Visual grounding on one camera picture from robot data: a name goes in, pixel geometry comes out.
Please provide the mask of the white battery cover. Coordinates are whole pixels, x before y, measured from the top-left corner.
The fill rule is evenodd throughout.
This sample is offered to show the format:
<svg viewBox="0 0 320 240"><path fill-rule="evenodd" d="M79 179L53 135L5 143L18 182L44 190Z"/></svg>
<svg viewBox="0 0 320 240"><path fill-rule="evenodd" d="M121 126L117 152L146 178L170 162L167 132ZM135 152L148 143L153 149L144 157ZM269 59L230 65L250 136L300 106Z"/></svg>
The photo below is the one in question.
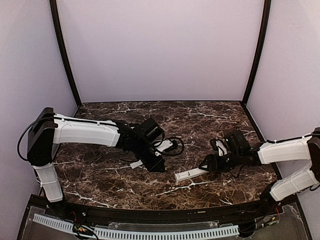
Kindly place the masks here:
<svg viewBox="0 0 320 240"><path fill-rule="evenodd" d="M139 166L141 166L141 165L143 165L143 163L139 160L139 161L136 161L136 162L131 163L131 164L130 164L130 167L131 167L132 169L135 169L135 168L137 168L137 167L139 167Z"/></svg>

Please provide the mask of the black front rail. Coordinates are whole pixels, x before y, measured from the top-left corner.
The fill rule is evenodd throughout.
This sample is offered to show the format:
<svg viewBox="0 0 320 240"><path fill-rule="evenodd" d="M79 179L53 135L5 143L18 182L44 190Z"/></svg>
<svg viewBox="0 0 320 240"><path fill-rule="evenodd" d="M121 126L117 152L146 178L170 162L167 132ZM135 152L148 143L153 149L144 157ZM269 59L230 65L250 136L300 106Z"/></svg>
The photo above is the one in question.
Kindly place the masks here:
<svg viewBox="0 0 320 240"><path fill-rule="evenodd" d="M90 206L71 202L63 203L64 218L77 223L108 225L129 224L189 224L216 221L220 224L252 223L263 217L257 208L258 201L229 206L187 210L132 210Z"/></svg>

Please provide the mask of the left black frame post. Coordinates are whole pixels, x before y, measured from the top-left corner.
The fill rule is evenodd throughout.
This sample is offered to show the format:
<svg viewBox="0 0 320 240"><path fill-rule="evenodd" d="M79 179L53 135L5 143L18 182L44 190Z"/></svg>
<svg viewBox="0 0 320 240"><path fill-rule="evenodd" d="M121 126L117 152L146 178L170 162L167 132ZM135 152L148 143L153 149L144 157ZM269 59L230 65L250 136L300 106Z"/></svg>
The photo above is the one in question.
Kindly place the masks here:
<svg viewBox="0 0 320 240"><path fill-rule="evenodd" d="M57 0L49 0L49 5L50 5L50 11L51 11L51 16L52 16L55 36L56 36L62 64L64 67L64 71L65 71L65 74L66 74L66 77L68 80L68 84L69 84L73 99L75 101L75 104L79 108L82 106L82 101L80 98L78 88L76 86L76 81L75 81L75 78L74 78L74 75L72 72L69 56L67 53L66 44L64 41L62 25L61 25L59 11L58 11L58 1Z"/></svg>

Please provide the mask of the white remote control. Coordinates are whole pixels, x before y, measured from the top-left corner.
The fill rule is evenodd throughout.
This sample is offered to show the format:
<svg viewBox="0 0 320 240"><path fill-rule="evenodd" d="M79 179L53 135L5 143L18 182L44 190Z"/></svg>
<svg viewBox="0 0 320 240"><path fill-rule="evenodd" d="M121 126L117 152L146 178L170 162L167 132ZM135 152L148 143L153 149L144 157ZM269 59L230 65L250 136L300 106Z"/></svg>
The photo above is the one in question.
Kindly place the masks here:
<svg viewBox="0 0 320 240"><path fill-rule="evenodd" d="M195 177L207 174L207 173L209 173L209 171L206 171L206 170L203 170L200 168L194 168L194 169L190 169L187 171L175 173L174 178L175 178L175 181L177 183L179 183L179 182L182 182L182 181L185 181L188 179L192 179L192 178L195 178Z"/></svg>

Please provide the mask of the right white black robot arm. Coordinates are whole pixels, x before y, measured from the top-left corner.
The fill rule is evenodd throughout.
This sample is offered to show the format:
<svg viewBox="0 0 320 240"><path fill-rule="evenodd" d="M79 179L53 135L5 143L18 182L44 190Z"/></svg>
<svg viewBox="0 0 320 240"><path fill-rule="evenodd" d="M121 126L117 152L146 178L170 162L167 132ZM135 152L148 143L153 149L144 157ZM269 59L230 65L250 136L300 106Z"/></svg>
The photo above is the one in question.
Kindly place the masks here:
<svg viewBox="0 0 320 240"><path fill-rule="evenodd" d="M291 175L271 183L260 195L267 202L280 202L288 196L320 184L320 129L299 137L267 140L250 146L240 130L229 132L220 140L210 141L215 154L208 154L199 169L228 172L239 166L261 166L271 163L306 160L308 164Z"/></svg>

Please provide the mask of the right black frame post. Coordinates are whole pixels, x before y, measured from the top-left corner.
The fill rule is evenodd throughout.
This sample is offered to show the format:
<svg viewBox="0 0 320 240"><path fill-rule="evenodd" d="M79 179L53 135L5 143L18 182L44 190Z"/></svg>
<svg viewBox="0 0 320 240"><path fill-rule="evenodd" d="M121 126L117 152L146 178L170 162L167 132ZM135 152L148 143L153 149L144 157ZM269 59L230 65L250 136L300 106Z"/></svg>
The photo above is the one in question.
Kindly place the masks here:
<svg viewBox="0 0 320 240"><path fill-rule="evenodd" d="M260 63L260 59L261 59L261 55L264 47L265 37L267 33L267 28L268 28L269 16L271 11L271 3L272 3L271 0L265 0L263 3L263 11L262 11L261 24L260 24L256 49L255 49L247 85L241 101L245 106L248 104L251 91L253 89L254 81L257 75L257 71L258 71L258 67L259 67L259 63Z"/></svg>

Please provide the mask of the black frame post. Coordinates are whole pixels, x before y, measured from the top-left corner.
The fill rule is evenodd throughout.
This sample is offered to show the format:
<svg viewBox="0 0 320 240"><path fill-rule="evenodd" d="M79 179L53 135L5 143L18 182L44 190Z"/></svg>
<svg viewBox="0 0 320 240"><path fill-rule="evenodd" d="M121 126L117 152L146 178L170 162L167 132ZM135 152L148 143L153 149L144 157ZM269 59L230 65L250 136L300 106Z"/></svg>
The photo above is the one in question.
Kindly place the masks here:
<svg viewBox="0 0 320 240"><path fill-rule="evenodd" d="M58 1L57 0L49 0L49 5L50 5L50 11L51 11L51 16L52 16L55 36L56 36L62 64L64 67L64 71L65 71L65 74L66 74L66 77L68 80L68 84L69 84L73 99L75 101L75 104L79 108L82 106L82 101L80 98L78 88L76 86L76 81L75 81L75 78L74 78L74 75L72 72L69 56L67 53L66 44L64 41L62 25L61 25L59 11L58 11Z"/></svg>
<svg viewBox="0 0 320 240"><path fill-rule="evenodd" d="M258 71L258 67L259 67L259 63L260 63L260 59L261 59L261 55L264 47L265 37L267 33L267 28L268 28L269 16L271 11L271 3L272 3L271 0L265 0L263 3L263 11L262 11L261 24L260 24L256 49L255 49L247 85L241 101L245 106L248 104L251 91L253 89L254 81L257 75L257 71Z"/></svg>

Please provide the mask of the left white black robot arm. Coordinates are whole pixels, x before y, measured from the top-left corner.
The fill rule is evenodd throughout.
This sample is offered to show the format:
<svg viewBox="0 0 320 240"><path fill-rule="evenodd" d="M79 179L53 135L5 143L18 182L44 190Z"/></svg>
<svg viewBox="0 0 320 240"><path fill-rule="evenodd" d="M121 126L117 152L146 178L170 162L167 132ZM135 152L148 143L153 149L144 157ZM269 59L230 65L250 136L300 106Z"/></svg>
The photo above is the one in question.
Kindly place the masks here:
<svg viewBox="0 0 320 240"><path fill-rule="evenodd" d="M165 134L152 118L141 124L123 120L97 121L56 114L51 107L44 108L24 133L28 135L25 161L34 168L51 203L64 198L53 163L53 145L77 143L122 149L132 152L149 172L157 173L165 171L162 156L173 146L170 140L165 139L154 144L158 137Z"/></svg>

